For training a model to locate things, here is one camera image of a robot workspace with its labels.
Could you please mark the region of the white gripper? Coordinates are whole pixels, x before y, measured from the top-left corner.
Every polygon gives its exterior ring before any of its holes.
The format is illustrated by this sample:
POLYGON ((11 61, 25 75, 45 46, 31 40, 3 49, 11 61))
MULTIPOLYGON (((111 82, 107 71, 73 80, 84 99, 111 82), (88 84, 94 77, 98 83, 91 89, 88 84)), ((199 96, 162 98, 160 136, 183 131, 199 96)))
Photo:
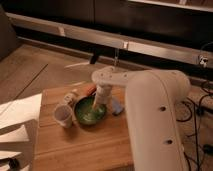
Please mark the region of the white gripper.
POLYGON ((107 104, 111 96, 111 86, 98 85, 92 109, 96 109, 100 104, 107 104))

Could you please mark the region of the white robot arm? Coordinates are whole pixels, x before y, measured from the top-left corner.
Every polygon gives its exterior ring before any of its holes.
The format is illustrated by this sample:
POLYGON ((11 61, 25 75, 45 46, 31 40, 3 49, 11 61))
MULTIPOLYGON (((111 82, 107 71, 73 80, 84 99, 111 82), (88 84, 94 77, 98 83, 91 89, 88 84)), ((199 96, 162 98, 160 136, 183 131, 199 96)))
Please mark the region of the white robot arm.
POLYGON ((92 74, 95 102, 108 101, 113 86, 125 88, 125 110, 135 171, 187 171, 175 105, 190 90, 178 70, 117 72, 111 66, 92 74))

